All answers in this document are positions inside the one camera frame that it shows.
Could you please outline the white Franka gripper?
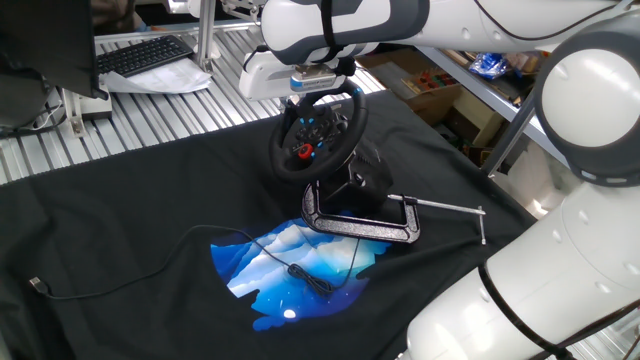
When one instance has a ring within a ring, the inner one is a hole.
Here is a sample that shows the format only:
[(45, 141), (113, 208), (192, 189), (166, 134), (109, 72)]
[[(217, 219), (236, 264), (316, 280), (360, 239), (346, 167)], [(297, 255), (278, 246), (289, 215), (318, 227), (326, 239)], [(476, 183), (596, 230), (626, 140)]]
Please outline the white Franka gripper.
[[(347, 79), (335, 72), (337, 65), (337, 60), (328, 64), (285, 65), (270, 51), (249, 54), (239, 90), (248, 100), (257, 101), (337, 89)], [(292, 102), (299, 111), (301, 98), (294, 97)], [(293, 108), (292, 102), (289, 98), (282, 99), (283, 114)]]

